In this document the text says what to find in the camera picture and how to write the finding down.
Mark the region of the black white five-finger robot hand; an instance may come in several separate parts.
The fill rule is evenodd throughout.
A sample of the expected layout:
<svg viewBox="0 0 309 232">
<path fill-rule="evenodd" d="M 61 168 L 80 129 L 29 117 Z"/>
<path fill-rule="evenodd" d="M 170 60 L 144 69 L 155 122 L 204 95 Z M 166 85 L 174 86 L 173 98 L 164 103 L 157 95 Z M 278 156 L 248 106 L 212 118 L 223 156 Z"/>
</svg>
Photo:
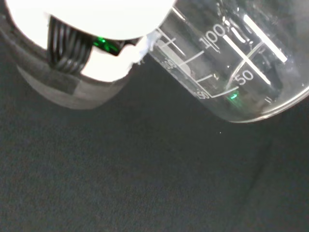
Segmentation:
<svg viewBox="0 0 309 232">
<path fill-rule="evenodd" d="M 49 101 L 94 109 L 153 50 L 174 0 L 3 0 L 0 40 L 25 81 Z"/>
</svg>

